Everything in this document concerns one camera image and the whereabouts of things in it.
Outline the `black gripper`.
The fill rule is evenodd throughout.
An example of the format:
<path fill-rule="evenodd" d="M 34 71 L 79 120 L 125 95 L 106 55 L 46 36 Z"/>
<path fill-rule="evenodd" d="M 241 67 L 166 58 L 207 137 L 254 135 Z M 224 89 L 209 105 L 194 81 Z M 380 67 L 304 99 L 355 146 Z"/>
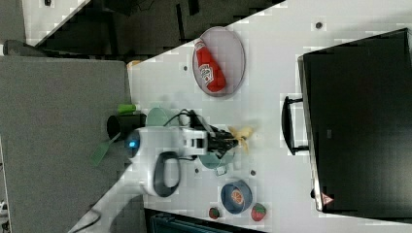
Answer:
<path fill-rule="evenodd" d="M 207 151 L 213 152 L 217 157 L 223 157 L 238 146 L 238 142 L 229 132 L 207 124 L 194 110 L 189 111 L 189 127 L 206 133 Z"/>

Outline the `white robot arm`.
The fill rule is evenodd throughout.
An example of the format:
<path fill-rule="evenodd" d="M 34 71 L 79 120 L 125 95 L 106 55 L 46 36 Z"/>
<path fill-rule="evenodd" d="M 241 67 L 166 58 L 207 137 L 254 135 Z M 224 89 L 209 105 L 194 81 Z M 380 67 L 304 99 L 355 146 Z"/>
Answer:
<path fill-rule="evenodd" d="M 136 144 L 130 165 L 67 233 L 110 233 L 114 219 L 130 200 L 145 194 L 169 197 L 176 192 L 179 186 L 166 182 L 167 162 L 176 162 L 175 171 L 180 172 L 182 160 L 212 154 L 222 158 L 238 146 L 230 130 L 208 124 L 193 110 L 180 114 L 189 118 L 187 125 L 165 122 L 137 128 L 129 135 Z"/>

